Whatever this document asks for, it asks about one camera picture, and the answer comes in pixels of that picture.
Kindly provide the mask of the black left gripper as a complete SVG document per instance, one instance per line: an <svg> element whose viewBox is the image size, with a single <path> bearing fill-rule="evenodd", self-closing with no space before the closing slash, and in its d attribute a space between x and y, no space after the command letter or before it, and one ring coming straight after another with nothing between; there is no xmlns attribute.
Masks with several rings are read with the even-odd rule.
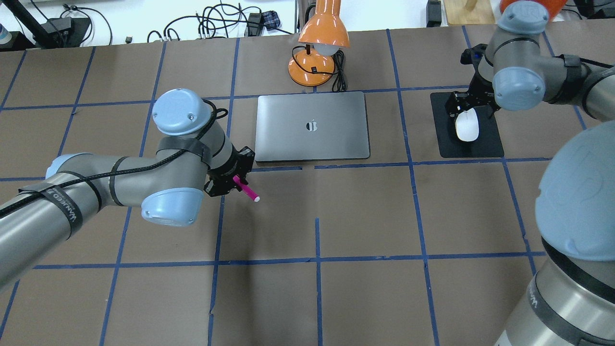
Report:
<svg viewBox="0 0 615 346"><path fill-rule="evenodd" d="M204 185L204 192L209 197L228 195L231 190L242 190L234 181L239 177L242 184L247 185L246 176L252 171L255 152L250 147L243 147L241 151L233 148L228 160L215 169L209 169L209 181Z"/></svg>

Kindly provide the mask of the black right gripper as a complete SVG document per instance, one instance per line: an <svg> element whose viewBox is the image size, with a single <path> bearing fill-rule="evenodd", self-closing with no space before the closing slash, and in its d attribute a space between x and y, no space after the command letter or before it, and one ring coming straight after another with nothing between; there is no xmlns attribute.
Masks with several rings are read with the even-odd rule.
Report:
<svg viewBox="0 0 615 346"><path fill-rule="evenodd" d="M451 92L446 103L444 103L446 114L451 118L476 107L490 107L489 117L492 117L495 112L501 109L495 100L492 82L482 77L478 72L474 73L468 85L468 90Z"/></svg>

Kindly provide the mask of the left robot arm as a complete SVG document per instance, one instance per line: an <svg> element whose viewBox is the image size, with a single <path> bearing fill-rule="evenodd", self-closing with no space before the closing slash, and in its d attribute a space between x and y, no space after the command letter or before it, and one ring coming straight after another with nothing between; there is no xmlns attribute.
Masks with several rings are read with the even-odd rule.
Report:
<svg viewBox="0 0 615 346"><path fill-rule="evenodd" d="M5 290L105 207L139 207L145 221L190 226L205 196L243 190L255 152L236 149L218 120L228 111L187 88L162 94L151 117L163 134L153 158L77 153L55 158L41 182L1 206Z"/></svg>

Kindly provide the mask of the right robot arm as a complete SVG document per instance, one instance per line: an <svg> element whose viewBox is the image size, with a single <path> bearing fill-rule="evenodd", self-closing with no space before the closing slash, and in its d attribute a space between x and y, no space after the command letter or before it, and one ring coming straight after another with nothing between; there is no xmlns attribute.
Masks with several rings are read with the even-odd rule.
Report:
<svg viewBox="0 0 615 346"><path fill-rule="evenodd" d="M531 0L506 6L486 45L461 63L475 73L444 105L459 120L476 107L529 110L541 101L577 105L600 125L569 140L540 182L535 217L544 265L510 313L497 346L614 344L614 67L575 55L541 55L547 9Z"/></svg>

